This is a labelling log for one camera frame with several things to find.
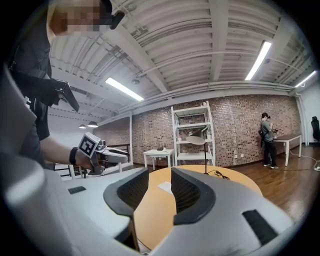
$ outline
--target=shelf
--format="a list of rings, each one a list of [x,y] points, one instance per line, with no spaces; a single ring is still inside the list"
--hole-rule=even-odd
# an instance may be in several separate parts
[[[173,113],[175,113],[177,117],[187,117],[187,116],[203,115],[206,112],[206,110],[208,110],[208,106],[196,106],[196,107],[174,110]]]
[[[213,142],[212,138],[211,139],[206,139],[205,142]],[[186,140],[182,140],[182,141],[177,141],[177,144],[188,144],[190,142],[186,141]]]
[[[177,126],[175,126],[175,128],[178,128],[178,129],[188,129],[188,128],[195,129],[195,128],[209,126],[210,124],[211,124],[210,122],[188,123],[188,124],[177,125]]]
[[[205,159],[205,153],[204,152],[198,152],[198,153],[180,153],[177,158],[177,160],[204,160]],[[212,155],[210,153],[206,153],[206,159],[210,160],[212,159]]]

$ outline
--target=shelving unit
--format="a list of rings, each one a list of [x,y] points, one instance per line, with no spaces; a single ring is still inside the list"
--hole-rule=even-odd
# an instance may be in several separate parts
[[[212,121],[211,110],[209,106],[209,102],[206,102],[206,106],[196,106],[190,108],[184,108],[179,110],[174,110],[174,107],[171,107],[171,115],[172,115],[172,129],[173,129],[173,140],[174,140],[174,155],[175,155],[175,165],[178,166],[178,161],[181,160],[204,160],[205,153],[204,152],[190,152],[190,153],[182,153],[181,145],[189,144],[188,141],[182,140],[178,141],[179,133],[181,130],[185,129],[201,129],[204,127],[208,127],[206,132],[206,159],[211,162],[214,166],[216,165],[216,148],[215,148],[215,134],[214,134],[214,126]],[[188,124],[180,124],[180,118],[191,117],[191,116],[204,116],[204,122],[199,123],[188,123]]]

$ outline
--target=white wall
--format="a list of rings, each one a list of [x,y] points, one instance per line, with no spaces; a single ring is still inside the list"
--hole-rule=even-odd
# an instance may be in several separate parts
[[[306,117],[306,132],[309,143],[316,142],[311,126],[312,117],[320,121],[320,83],[316,82],[300,92]]]
[[[87,125],[87,122],[65,117],[48,115],[50,135],[59,143],[68,147],[77,147],[84,133],[93,133],[93,129],[87,127],[80,129],[79,125]]]

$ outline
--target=wooden floor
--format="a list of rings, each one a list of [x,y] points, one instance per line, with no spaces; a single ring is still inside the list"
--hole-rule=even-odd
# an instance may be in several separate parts
[[[292,150],[298,154],[299,148]],[[303,156],[320,160],[320,147],[302,146]],[[264,167],[261,162],[231,168],[252,179],[261,189],[265,198],[283,209],[294,222],[299,221],[309,210],[314,196],[320,186],[320,171],[314,170],[315,161],[289,155],[288,166],[285,166],[286,155],[277,156],[279,169]],[[143,167],[134,165],[126,169]]]

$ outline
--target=ceiling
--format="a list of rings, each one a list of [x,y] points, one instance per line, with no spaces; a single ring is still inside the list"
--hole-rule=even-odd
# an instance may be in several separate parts
[[[79,102],[49,115],[97,121],[153,103],[226,88],[290,92],[315,69],[307,41],[276,6],[262,0],[112,0],[125,12],[115,30],[59,36],[52,76]],[[244,81],[263,41],[272,43],[252,81]],[[113,78],[145,100],[105,83]]]

